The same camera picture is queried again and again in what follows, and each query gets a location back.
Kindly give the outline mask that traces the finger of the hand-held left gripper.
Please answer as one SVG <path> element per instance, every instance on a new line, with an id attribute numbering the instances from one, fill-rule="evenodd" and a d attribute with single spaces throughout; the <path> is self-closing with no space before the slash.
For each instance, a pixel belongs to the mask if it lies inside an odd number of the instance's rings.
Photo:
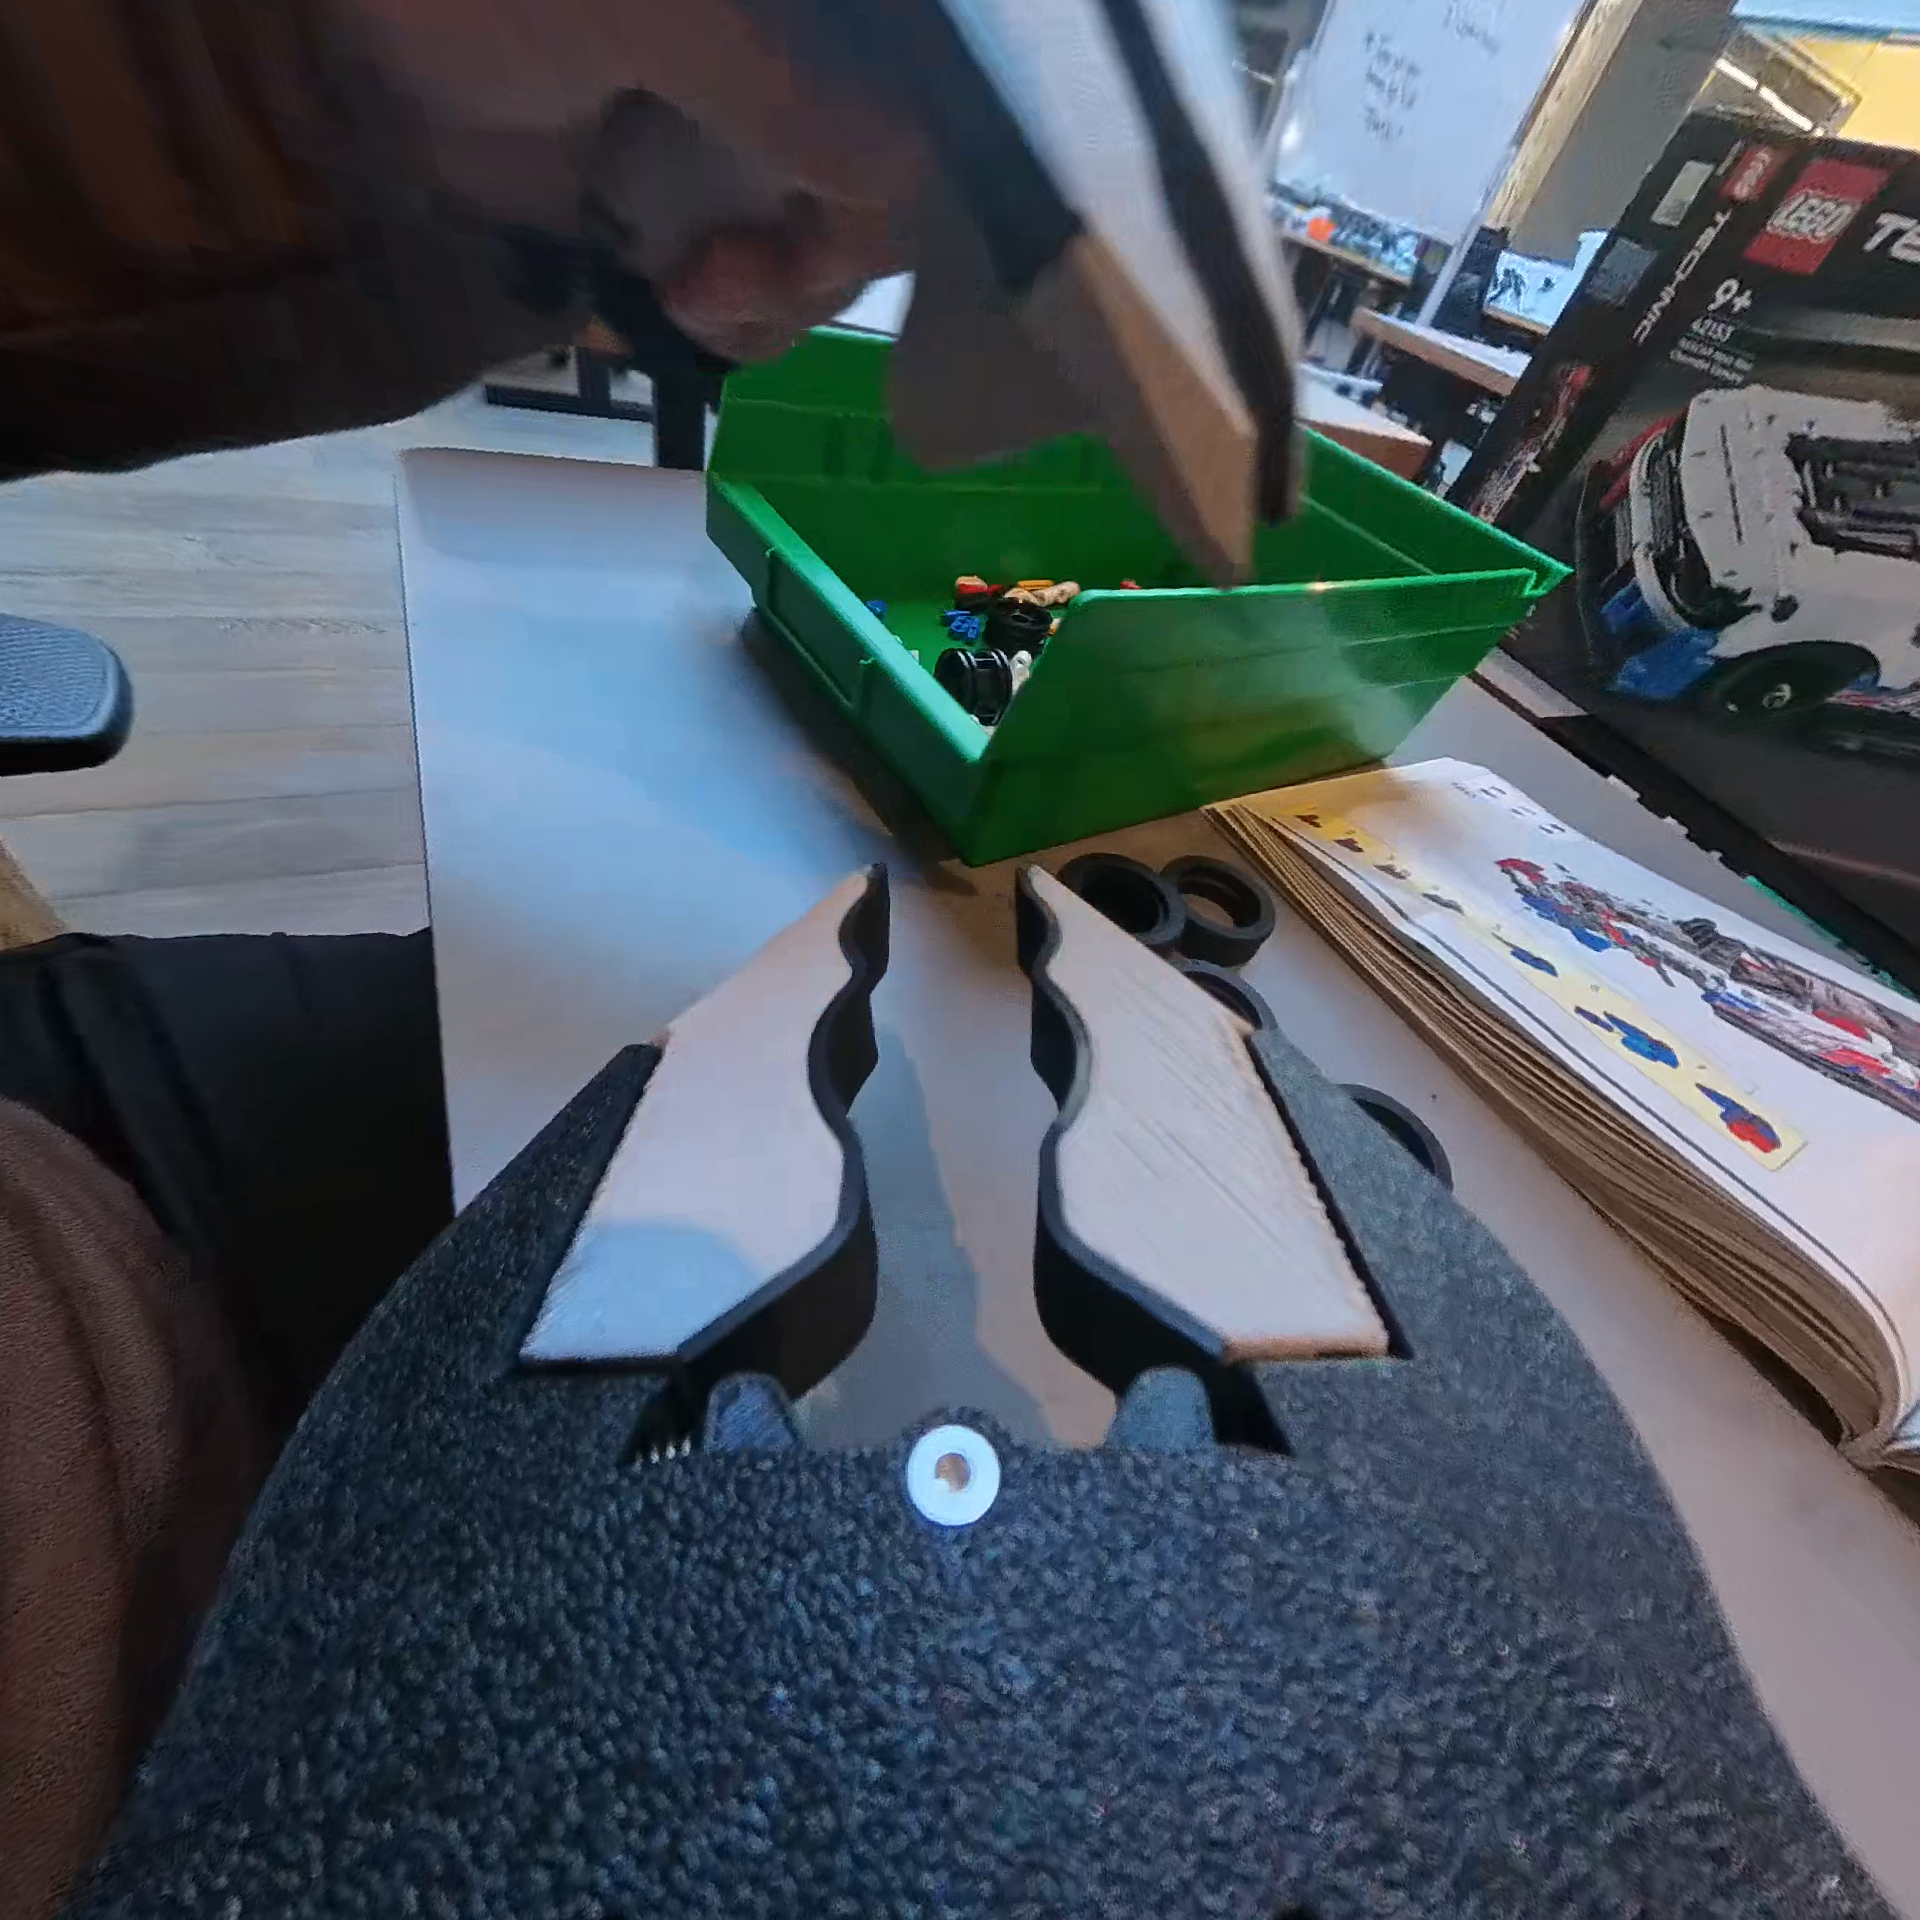
<path id="1" fill-rule="evenodd" d="M 1240 584 L 1255 539 L 1258 427 L 1092 232 L 1070 244 L 1070 374 L 1186 560 L 1216 587 Z"/>
<path id="2" fill-rule="evenodd" d="M 1303 490 L 1303 332 L 1219 2 L 949 2 L 946 166 L 996 435 L 1092 433 L 1170 532 Z"/>

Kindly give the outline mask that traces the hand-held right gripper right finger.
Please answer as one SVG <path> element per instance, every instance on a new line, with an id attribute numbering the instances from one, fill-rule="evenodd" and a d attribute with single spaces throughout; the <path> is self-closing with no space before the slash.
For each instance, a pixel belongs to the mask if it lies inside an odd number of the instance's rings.
<path id="1" fill-rule="evenodd" d="M 1067 1268 L 1213 1365 L 1391 1358 L 1255 1031 L 1040 866 L 1016 937 L 1058 1103 L 1040 1219 Z"/>

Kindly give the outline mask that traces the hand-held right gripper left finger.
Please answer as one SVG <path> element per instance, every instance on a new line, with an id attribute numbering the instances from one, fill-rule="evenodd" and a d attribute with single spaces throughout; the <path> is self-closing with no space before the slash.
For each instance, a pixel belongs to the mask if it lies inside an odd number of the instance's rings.
<path id="1" fill-rule="evenodd" d="M 824 1381 L 876 1307 L 864 1158 L 888 870 L 845 878 L 654 1044 L 538 1317 L 530 1369 Z"/>

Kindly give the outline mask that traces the small brick pieces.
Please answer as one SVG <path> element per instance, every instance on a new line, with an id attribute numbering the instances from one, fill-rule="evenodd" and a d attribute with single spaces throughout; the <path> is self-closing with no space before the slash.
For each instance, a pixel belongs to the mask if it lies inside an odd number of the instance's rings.
<path id="1" fill-rule="evenodd" d="M 934 676 L 934 663 L 951 643 L 987 643 L 1005 654 L 1025 651 L 1031 654 L 1034 670 L 1049 642 L 1061 632 L 1064 615 L 1084 596 L 1081 581 L 1022 578 L 999 584 L 982 576 L 960 576 L 943 609 L 914 609 L 887 596 L 867 596 L 863 609 Z"/>

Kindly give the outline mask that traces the green plastic bin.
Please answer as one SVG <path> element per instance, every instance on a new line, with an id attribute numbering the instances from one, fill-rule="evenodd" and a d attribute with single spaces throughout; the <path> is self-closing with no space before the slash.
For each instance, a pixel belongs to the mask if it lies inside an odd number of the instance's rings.
<path id="1" fill-rule="evenodd" d="M 729 378 L 706 535 L 772 642 L 970 866 L 1385 760 L 1565 578 L 1523 539 L 1303 435 L 1298 512 L 1216 591 L 1089 435 L 923 469 L 888 339 L 821 329 Z M 1076 581 L 1003 718 L 934 663 L 963 576 Z"/>

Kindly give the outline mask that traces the thick building instruction booklet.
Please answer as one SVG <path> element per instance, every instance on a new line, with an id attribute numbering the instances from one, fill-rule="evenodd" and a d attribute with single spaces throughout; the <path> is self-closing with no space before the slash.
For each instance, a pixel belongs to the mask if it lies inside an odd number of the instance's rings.
<path id="1" fill-rule="evenodd" d="M 1917 1477 L 1917 1001 L 1453 757 L 1212 822 L 1868 1474 Z"/>

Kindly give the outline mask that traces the person's left forearm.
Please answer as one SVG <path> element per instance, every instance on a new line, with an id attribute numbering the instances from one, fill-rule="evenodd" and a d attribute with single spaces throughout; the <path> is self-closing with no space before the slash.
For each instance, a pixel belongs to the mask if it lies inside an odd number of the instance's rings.
<path id="1" fill-rule="evenodd" d="M 830 95 L 741 2 L 7 2 L 4 481 L 398 420 L 580 295 L 627 89 Z"/>

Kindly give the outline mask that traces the grey desk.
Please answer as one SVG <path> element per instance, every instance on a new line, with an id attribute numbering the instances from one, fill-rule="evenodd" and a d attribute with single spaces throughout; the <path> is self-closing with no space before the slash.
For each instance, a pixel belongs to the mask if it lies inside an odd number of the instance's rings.
<path id="1" fill-rule="evenodd" d="M 456 1201 L 623 1046 L 887 863 L 893 965 L 852 1107 L 882 1276 L 800 1420 L 896 1441 L 985 1411 L 1094 1444 L 1115 1401 L 1031 1301 L 1034 1165 L 1010 869 L 949 860 L 906 791 L 754 626 L 705 482 L 413 450 L 398 478 Z M 1334 948 L 1282 909 L 1255 991 L 1334 1083 L 1414 1109 L 1461 1201 L 1569 1317 L 1693 1533 L 1778 1732 L 1891 1906 L 1917 1914 L 1917 1520 L 1608 1229 Z"/>

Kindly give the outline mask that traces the person's left hand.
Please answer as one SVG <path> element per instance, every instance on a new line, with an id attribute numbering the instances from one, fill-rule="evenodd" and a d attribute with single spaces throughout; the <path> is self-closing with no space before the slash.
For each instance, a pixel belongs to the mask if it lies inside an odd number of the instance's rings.
<path id="1" fill-rule="evenodd" d="M 627 89 L 587 147 L 587 220 L 681 335 L 754 365 L 905 268 L 927 171 L 918 132 L 845 93 L 724 132 Z"/>

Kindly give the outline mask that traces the black rubber toy tire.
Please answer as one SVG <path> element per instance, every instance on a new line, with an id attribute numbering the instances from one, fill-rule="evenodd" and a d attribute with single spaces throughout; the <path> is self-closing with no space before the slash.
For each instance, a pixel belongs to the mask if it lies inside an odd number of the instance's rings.
<path id="1" fill-rule="evenodd" d="M 1347 1083 L 1343 1092 L 1362 1115 L 1395 1140 L 1414 1164 L 1453 1192 L 1453 1159 L 1423 1115 L 1379 1088 Z"/>
<path id="2" fill-rule="evenodd" d="M 1176 951 L 1216 970 L 1245 970 L 1276 928 L 1268 886 L 1228 860 L 1191 852 L 1160 870 L 1183 909 Z"/>
<path id="3" fill-rule="evenodd" d="M 1240 973 L 1195 958 L 1177 958 L 1176 970 L 1204 991 L 1237 1024 L 1245 1038 L 1279 1031 L 1271 1006 Z"/>
<path id="4" fill-rule="evenodd" d="M 1143 948 L 1177 951 L 1186 933 L 1186 903 L 1171 879 L 1127 852 L 1081 852 L 1055 879 Z"/>

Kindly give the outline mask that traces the wooden work table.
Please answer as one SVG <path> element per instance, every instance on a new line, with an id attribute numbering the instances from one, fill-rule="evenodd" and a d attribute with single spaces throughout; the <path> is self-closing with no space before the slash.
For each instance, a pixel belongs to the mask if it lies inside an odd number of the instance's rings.
<path id="1" fill-rule="evenodd" d="M 1531 366 L 1526 353 L 1477 344 L 1423 323 L 1406 323 L 1374 307 L 1358 311 L 1350 329 L 1388 354 L 1408 357 L 1501 400 L 1514 390 Z"/>

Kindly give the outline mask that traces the whiteboard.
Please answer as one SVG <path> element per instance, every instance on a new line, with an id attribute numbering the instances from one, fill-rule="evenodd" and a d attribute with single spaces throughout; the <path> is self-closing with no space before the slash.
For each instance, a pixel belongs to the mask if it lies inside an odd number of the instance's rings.
<path id="1" fill-rule="evenodd" d="M 1276 184 L 1437 242 L 1485 207 L 1586 2 L 1328 2 Z"/>

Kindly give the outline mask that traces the person's dark trousers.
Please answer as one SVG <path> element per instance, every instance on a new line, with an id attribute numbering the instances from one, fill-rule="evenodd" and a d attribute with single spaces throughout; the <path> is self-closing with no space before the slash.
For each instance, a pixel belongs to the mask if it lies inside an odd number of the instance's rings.
<path id="1" fill-rule="evenodd" d="M 4 1097 L 138 1191 L 277 1438 L 456 1210 L 431 930 L 9 948 Z"/>

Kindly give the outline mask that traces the black toy car box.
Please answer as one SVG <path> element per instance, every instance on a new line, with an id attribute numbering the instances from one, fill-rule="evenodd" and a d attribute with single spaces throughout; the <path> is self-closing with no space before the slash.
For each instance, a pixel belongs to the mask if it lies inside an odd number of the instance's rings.
<path id="1" fill-rule="evenodd" d="M 1917 991 L 1917 156 L 1690 114 L 1450 502 L 1544 730 Z"/>

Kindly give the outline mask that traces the person's brown sweater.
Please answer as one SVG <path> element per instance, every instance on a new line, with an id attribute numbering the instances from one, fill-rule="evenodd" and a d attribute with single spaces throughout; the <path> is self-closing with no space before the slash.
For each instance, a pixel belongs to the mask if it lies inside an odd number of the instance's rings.
<path id="1" fill-rule="evenodd" d="M 4 1107 L 4 1914 L 53 1917 L 171 1711 L 274 1456 L 138 1192 Z"/>

